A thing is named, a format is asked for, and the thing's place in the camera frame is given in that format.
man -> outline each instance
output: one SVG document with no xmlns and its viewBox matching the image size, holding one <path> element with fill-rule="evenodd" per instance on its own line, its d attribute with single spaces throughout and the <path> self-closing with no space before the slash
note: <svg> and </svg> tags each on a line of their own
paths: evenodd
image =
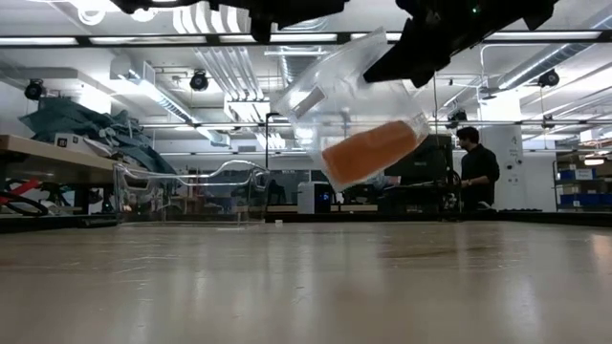
<svg viewBox="0 0 612 344">
<path fill-rule="evenodd" d="M 461 160 L 461 198 L 466 211 L 493 205 L 495 182 L 499 179 L 499 165 L 495 154 L 480 144 L 478 130 L 466 127 L 457 131 L 459 145 L 468 151 Z"/>
</svg>

man's hair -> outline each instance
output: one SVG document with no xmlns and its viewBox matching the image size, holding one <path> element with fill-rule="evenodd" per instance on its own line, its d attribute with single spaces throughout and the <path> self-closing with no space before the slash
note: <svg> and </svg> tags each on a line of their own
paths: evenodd
<svg viewBox="0 0 612 344">
<path fill-rule="evenodd" d="M 480 134 L 478 134 L 478 129 L 474 127 L 465 127 L 457 130 L 457 138 L 459 140 L 470 140 L 471 143 L 480 143 Z"/>
</svg>

orange liquid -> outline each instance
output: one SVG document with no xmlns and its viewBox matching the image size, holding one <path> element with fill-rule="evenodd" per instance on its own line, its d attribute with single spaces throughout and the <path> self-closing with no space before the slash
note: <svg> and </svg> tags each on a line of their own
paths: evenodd
<svg viewBox="0 0 612 344">
<path fill-rule="evenodd" d="M 331 177 L 339 183 L 353 183 L 397 162 L 418 145 L 412 128 L 397 120 L 358 133 L 322 155 Z"/>
</svg>

computer monitor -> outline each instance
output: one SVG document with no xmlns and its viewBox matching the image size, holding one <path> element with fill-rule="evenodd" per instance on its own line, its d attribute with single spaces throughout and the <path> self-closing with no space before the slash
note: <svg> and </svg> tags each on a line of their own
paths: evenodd
<svg viewBox="0 0 612 344">
<path fill-rule="evenodd" d="M 417 149 L 384 170 L 400 176 L 402 184 L 445 181 L 452 170 L 452 144 L 448 135 L 429 135 Z"/>
</svg>

wooden table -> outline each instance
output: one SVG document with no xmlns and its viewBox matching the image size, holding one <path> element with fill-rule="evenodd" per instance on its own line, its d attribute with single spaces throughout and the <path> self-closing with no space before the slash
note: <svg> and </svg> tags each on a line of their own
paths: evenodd
<svg viewBox="0 0 612 344">
<path fill-rule="evenodd" d="M 2 343 L 610 344 L 612 233 L 121 226 L 0 240 Z"/>
<path fill-rule="evenodd" d="M 42 182 L 82 185 L 76 188 L 75 203 L 86 214 L 90 187 L 113 185 L 110 159 L 12 135 L 0 135 L 0 189 L 7 178 L 37 179 Z"/>
</svg>

